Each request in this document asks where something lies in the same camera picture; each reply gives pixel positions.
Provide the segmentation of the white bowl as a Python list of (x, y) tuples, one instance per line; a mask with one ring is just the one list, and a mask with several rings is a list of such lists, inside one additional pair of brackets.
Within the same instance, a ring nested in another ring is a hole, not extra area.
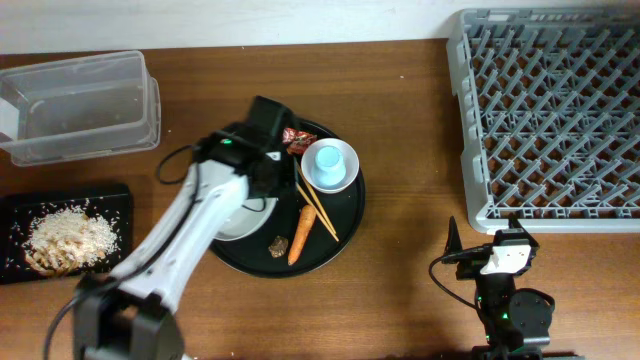
[[(344, 157), (346, 176), (337, 186), (333, 188), (323, 188), (320, 185), (317, 185), (312, 178), (315, 154), (323, 146), (334, 146), (338, 148), (342, 152), (342, 155)], [(317, 140), (304, 152), (300, 166), (303, 175), (311, 184), (311, 186), (322, 193), (334, 194), (345, 190), (356, 179), (359, 172), (359, 158), (355, 150), (345, 141), (337, 138), (325, 138)]]

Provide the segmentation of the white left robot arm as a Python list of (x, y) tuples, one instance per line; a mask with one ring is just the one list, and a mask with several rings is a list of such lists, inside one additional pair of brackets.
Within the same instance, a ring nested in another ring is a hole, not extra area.
[(251, 198), (275, 197), (292, 179), (281, 125), (233, 123), (191, 146), (174, 202), (143, 242), (104, 279), (76, 288), (76, 359), (183, 359), (175, 314), (186, 285), (224, 223)]

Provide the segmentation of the wooden chopstick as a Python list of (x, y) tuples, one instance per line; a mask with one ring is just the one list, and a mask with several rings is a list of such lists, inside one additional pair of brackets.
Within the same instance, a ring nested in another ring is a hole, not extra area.
[(315, 204), (311, 201), (311, 199), (309, 198), (309, 196), (304, 192), (304, 190), (301, 188), (301, 186), (296, 183), (296, 189), (298, 191), (298, 193), (303, 197), (303, 199), (307, 202), (307, 204), (309, 206), (311, 206), (315, 212), (317, 217), (320, 219), (321, 223), (324, 225), (324, 227), (327, 229), (327, 231), (329, 232), (329, 234), (334, 238), (334, 240), (336, 242), (339, 242), (339, 238), (336, 234), (336, 232), (330, 227), (328, 221), (324, 218), (324, 216), (320, 213), (319, 209), (315, 206)]
[(318, 196), (316, 195), (315, 190), (313, 189), (313, 187), (311, 186), (311, 184), (307, 181), (307, 179), (305, 178), (305, 176), (303, 175), (301, 166), (299, 165), (299, 162), (296, 158), (294, 158), (294, 165), (295, 168), (299, 174), (299, 176), (301, 177), (303, 183), (305, 184), (309, 194), (311, 195), (311, 197), (313, 198), (315, 205), (317, 206), (317, 208), (320, 211), (320, 214), (322, 215), (325, 223), (326, 223), (326, 227), (327, 229), (331, 232), (331, 234), (336, 238), (336, 241), (339, 242), (339, 239), (337, 237), (337, 232), (335, 230), (335, 227), (333, 226), (330, 218), (328, 217), (327, 212), (324, 209), (324, 206), (322, 205), (322, 203), (320, 202)]

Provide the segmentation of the round black serving tray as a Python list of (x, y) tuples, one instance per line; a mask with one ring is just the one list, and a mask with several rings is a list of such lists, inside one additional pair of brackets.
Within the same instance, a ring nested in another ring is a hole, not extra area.
[(228, 266), (257, 277), (287, 278), (322, 267), (335, 258), (357, 232), (366, 204), (364, 176), (358, 173), (356, 179), (337, 194), (318, 193), (317, 196), (336, 229), (339, 242), (317, 220), (294, 265), (288, 265), (286, 255), (271, 256), (268, 247), (277, 236), (293, 239), (300, 210), (306, 204), (293, 189), (278, 198), (271, 216), (256, 232), (235, 241), (214, 240), (210, 251)]

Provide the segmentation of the grey dishwasher rack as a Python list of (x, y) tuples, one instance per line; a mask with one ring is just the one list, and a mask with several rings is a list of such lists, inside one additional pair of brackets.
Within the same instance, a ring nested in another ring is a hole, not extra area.
[(475, 230), (638, 231), (637, 6), (466, 9), (446, 50)]

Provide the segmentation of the rice and noodle scraps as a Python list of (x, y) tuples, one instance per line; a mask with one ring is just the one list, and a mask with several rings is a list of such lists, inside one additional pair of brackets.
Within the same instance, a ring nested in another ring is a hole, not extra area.
[(24, 258), (39, 275), (61, 277), (108, 263), (120, 250), (119, 240), (111, 221), (73, 206), (31, 221)]

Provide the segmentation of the orange carrot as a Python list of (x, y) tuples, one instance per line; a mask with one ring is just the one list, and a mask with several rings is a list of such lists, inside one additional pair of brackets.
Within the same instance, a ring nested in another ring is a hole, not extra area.
[(302, 250), (314, 225), (315, 219), (315, 210), (311, 206), (305, 205), (300, 212), (294, 239), (288, 254), (287, 263), (289, 266), (294, 265), (301, 256)]

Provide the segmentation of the light blue plastic cup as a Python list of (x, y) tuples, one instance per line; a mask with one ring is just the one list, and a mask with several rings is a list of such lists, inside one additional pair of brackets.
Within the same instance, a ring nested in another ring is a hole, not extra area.
[(323, 188), (337, 186), (346, 176), (342, 152), (334, 146), (321, 147), (314, 157), (312, 178)]

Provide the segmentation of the red snack wrapper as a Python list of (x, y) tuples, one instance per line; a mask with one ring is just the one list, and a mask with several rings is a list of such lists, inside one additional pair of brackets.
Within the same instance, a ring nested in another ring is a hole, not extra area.
[(290, 155), (303, 155), (317, 140), (316, 135), (293, 128), (285, 128), (282, 134), (282, 143), (287, 146)]

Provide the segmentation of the wooden chopstick upper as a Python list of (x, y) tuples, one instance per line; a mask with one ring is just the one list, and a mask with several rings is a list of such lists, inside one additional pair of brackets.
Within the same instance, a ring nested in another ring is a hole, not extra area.
[(324, 206), (322, 205), (322, 203), (320, 202), (318, 196), (316, 195), (315, 190), (313, 189), (313, 187), (311, 186), (311, 184), (307, 181), (307, 179), (305, 178), (305, 176), (303, 175), (301, 166), (299, 165), (299, 162), (296, 158), (294, 158), (294, 165), (295, 168), (299, 174), (299, 176), (301, 177), (303, 183), (305, 184), (309, 194), (311, 195), (311, 197), (313, 198), (315, 205), (317, 206), (317, 208), (320, 211), (320, 214), (322, 215), (325, 223), (326, 223), (326, 227), (327, 229), (331, 232), (331, 234), (336, 238), (336, 241), (339, 242), (339, 239), (337, 237), (337, 232), (335, 230), (335, 227), (333, 226), (330, 218), (328, 217), (327, 212), (324, 209)]

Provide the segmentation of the clear plastic bin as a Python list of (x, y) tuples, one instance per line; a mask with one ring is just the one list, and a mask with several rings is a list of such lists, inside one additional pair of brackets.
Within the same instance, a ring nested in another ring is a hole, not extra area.
[(27, 167), (151, 150), (159, 86), (139, 51), (1, 71), (1, 149)]

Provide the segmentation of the brown food chunk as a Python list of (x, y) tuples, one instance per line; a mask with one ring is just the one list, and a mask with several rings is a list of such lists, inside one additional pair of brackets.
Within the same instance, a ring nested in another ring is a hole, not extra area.
[(268, 251), (273, 258), (279, 258), (286, 254), (289, 246), (289, 240), (282, 236), (277, 236), (269, 245)]

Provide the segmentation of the wooden chopstick lower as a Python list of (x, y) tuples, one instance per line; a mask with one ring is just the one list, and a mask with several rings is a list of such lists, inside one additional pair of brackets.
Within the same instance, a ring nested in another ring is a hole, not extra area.
[(324, 218), (324, 216), (320, 213), (319, 209), (315, 206), (315, 204), (311, 201), (311, 199), (309, 198), (309, 196), (304, 192), (304, 190), (301, 188), (301, 186), (296, 183), (296, 189), (298, 191), (298, 193), (303, 197), (303, 199), (307, 202), (307, 204), (309, 206), (311, 206), (315, 212), (317, 217), (320, 219), (321, 223), (324, 225), (324, 227), (327, 229), (327, 231), (329, 232), (329, 234), (334, 238), (334, 240), (336, 242), (339, 242), (339, 238), (336, 234), (336, 232), (330, 227), (328, 221)]

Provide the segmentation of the white plate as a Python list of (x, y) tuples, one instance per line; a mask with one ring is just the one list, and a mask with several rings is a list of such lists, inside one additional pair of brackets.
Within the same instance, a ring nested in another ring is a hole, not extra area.
[(241, 208), (226, 220), (215, 240), (235, 241), (253, 234), (266, 223), (277, 203), (277, 198), (246, 200)]

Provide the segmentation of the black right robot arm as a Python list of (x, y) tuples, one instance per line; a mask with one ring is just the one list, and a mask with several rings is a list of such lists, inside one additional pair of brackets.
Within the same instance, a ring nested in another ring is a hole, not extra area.
[(456, 266), (456, 279), (472, 280), (476, 290), (471, 308), (481, 321), (487, 344), (475, 346), (478, 360), (545, 359), (549, 328), (555, 310), (550, 295), (531, 288), (518, 289), (515, 279), (532, 265), (539, 243), (514, 217), (493, 241), (462, 247), (456, 221), (449, 220), (441, 262)]

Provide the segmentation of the black rectangular tray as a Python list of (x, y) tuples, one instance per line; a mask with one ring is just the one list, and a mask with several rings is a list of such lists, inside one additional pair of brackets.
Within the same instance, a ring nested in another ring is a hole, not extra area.
[(102, 185), (65, 191), (9, 195), (1, 199), (1, 283), (3, 285), (49, 280), (32, 270), (25, 261), (30, 223), (60, 209), (80, 206), (89, 216), (101, 215), (113, 223), (120, 237), (120, 250), (107, 257), (108, 263), (71, 272), (105, 273), (131, 253), (133, 245), (133, 196), (125, 184)]

